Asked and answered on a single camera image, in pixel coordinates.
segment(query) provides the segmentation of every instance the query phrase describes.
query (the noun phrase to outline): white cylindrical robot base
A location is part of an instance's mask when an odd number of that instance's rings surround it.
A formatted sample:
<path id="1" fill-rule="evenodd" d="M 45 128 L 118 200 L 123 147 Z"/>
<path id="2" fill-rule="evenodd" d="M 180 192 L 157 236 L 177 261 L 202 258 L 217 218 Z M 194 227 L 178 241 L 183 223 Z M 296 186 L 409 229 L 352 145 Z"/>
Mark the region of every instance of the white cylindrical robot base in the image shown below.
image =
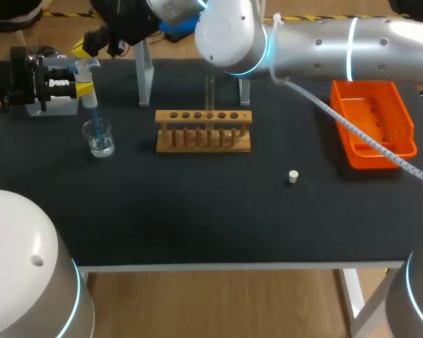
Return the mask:
<path id="1" fill-rule="evenodd" d="M 94 306 L 53 223 L 0 191 L 0 338 L 90 338 Z"/>
<path id="2" fill-rule="evenodd" d="M 395 338 L 423 338 L 423 242 L 396 273 L 386 297 L 386 315 Z"/>

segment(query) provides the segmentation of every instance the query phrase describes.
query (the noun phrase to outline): glass test tube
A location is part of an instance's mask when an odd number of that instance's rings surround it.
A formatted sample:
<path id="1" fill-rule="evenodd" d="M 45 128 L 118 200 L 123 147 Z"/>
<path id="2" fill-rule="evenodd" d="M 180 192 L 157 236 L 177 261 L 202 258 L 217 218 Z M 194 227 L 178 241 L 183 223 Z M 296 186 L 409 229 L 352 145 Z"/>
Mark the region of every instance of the glass test tube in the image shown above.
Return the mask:
<path id="1" fill-rule="evenodd" d="M 205 110 L 207 111 L 207 118 L 214 117 L 214 76 L 207 75 L 205 77 Z M 206 130 L 213 130 L 213 121 L 207 122 Z"/>

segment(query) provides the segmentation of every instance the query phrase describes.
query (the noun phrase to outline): robotic arm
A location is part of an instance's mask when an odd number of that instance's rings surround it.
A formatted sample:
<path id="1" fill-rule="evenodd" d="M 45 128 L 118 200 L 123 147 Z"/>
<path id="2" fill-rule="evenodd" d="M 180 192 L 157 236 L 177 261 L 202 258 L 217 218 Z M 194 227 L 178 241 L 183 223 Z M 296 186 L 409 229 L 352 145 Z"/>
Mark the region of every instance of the robotic arm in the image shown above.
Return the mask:
<path id="1" fill-rule="evenodd" d="M 255 0 L 92 0 L 107 25 L 73 50 L 93 57 L 107 42 L 136 44 L 203 12 L 195 41 L 202 57 L 238 77 L 299 76 L 326 80 L 390 80 L 423 84 L 423 23 L 404 19 L 321 20 L 272 25 Z M 111 55 L 116 49 L 109 45 Z"/>

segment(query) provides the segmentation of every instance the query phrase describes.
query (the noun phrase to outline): silver robot arm segment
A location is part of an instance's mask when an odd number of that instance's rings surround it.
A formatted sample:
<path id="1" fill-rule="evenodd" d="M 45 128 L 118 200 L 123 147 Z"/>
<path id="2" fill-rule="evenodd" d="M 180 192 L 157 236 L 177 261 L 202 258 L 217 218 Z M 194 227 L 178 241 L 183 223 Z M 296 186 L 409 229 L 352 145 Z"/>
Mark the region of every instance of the silver robot arm segment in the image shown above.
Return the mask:
<path id="1" fill-rule="evenodd" d="M 211 0 L 196 28 L 204 59 L 232 75 L 269 76 L 274 63 L 278 77 L 423 84 L 423 23 L 384 18 L 287 23 L 274 37 L 272 26 L 261 24 L 253 6 L 245 4 L 230 9 L 226 0 Z M 250 47 L 242 48 L 243 42 Z"/>

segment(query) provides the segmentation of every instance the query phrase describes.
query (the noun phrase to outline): black tabletop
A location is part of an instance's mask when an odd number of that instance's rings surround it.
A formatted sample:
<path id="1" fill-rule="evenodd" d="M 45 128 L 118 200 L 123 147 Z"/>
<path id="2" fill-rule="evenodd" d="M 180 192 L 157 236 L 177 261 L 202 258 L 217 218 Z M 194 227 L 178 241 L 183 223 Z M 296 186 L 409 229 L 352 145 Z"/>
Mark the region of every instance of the black tabletop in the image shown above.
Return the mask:
<path id="1" fill-rule="evenodd" d="M 116 143 L 102 161 L 81 135 L 87 111 L 0 115 L 0 189 L 39 205 L 79 265 L 398 261 L 423 235 L 423 182 L 353 170 L 335 122 L 270 79 L 251 84 L 250 154 L 157 154 L 155 110 L 203 109 L 207 74 L 216 109 L 242 108 L 237 80 L 202 61 L 155 68 L 149 108 L 138 107 L 133 61 L 95 70 Z M 330 83 L 298 84 L 329 100 Z M 399 90 L 423 169 L 423 103 L 413 85 Z"/>

